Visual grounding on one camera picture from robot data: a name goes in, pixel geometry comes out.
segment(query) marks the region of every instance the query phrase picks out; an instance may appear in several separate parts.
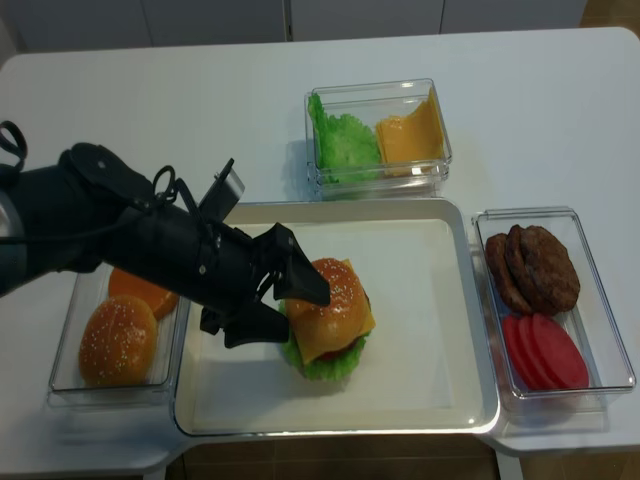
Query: green lettuce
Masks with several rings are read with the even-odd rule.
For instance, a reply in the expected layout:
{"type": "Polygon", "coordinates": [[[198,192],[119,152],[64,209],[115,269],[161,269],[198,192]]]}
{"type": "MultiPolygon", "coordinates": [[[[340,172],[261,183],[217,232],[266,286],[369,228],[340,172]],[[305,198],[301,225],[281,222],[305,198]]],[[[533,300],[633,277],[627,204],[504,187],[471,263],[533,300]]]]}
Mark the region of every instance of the green lettuce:
{"type": "MultiPolygon", "coordinates": [[[[376,137],[360,119],[348,113],[337,118],[328,116],[317,93],[309,98],[308,110],[316,135],[317,163],[320,168],[364,167],[380,163],[376,137]]],[[[377,177],[377,172],[328,176],[332,183],[377,177]]]]}
{"type": "MultiPolygon", "coordinates": [[[[280,312],[284,315],[284,302],[280,302],[280,312]]],[[[282,344],[282,354],[287,361],[297,368],[309,380],[324,380],[337,382],[343,380],[353,372],[358,363],[362,349],[367,343],[369,334],[358,338],[356,343],[345,353],[331,360],[316,359],[307,365],[302,362],[302,355],[293,332],[289,330],[289,341],[282,344]]]]}

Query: floor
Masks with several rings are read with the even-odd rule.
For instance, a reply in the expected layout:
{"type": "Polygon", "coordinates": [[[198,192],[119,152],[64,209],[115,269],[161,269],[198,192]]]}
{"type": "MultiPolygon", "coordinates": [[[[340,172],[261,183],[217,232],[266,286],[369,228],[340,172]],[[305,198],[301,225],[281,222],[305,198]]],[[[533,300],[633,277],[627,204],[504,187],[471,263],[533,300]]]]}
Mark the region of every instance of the floor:
{"type": "MultiPolygon", "coordinates": [[[[536,456],[525,480],[640,479],[640,452],[536,456]]],[[[370,436],[204,445],[176,459],[167,480],[497,480],[494,452],[469,436],[370,436]]]]}
{"type": "Polygon", "coordinates": [[[621,26],[640,36],[640,0],[589,0],[580,26],[621,26]]]}

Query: cheese slice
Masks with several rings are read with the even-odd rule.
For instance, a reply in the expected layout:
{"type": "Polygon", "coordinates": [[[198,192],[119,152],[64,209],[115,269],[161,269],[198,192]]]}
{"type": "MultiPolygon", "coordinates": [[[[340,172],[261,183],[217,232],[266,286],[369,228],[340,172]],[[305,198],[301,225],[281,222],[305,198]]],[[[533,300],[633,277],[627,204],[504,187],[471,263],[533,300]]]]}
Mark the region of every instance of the cheese slice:
{"type": "Polygon", "coordinates": [[[435,160],[444,155],[444,134],[433,92],[412,113],[392,115],[376,124],[376,138],[383,163],[435,160]]]}
{"type": "MultiPolygon", "coordinates": [[[[351,265],[351,262],[348,259],[343,260],[342,263],[344,263],[351,270],[353,270],[353,265],[351,265]]],[[[358,334],[358,337],[361,337],[362,335],[369,333],[371,330],[374,329],[375,326],[376,326],[376,321],[373,318],[373,314],[371,313],[371,308],[369,308],[369,314],[364,319],[364,322],[362,323],[362,327],[360,327],[360,333],[358,334]]],[[[312,362],[319,356],[327,353],[325,350],[316,348],[315,345],[304,344],[303,342],[300,342],[300,341],[298,341],[298,349],[300,350],[302,363],[305,365],[312,362]]]]}

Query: lettuce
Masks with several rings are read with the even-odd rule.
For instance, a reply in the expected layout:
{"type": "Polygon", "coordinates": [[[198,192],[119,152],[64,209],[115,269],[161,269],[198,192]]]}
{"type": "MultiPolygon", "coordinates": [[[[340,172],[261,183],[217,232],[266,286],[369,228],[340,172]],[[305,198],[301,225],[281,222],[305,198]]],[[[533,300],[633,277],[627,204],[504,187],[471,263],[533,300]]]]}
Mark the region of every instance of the lettuce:
{"type": "MultiPolygon", "coordinates": [[[[314,93],[309,98],[309,115],[316,136],[317,164],[320,168],[365,167],[380,163],[380,151],[376,137],[360,119],[344,113],[336,118],[327,116],[320,97],[314,93]]],[[[339,181],[363,181],[378,177],[377,172],[329,175],[332,183],[339,181]]]]}

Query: white table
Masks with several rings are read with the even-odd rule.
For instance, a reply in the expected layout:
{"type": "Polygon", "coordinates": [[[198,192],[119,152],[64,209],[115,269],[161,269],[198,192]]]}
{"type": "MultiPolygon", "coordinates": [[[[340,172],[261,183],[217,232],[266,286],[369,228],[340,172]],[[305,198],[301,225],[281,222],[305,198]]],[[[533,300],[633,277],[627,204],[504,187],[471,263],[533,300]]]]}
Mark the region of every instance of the white table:
{"type": "MultiPolygon", "coordinates": [[[[420,77],[436,83],[453,147],[443,195],[466,214],[575,208],[640,368],[640,43],[629,31],[20,56],[0,72],[0,117],[25,133],[29,168],[92,142],[147,177],[173,164],[200,198],[234,157],[243,201],[304,200],[305,92],[420,77]]],[[[73,281],[52,274],[0,299],[0,474],[149,470],[187,445],[164,409],[44,408],[73,281]]],[[[640,445],[639,402],[637,389],[606,416],[502,425],[491,441],[519,454],[640,445]]]]}

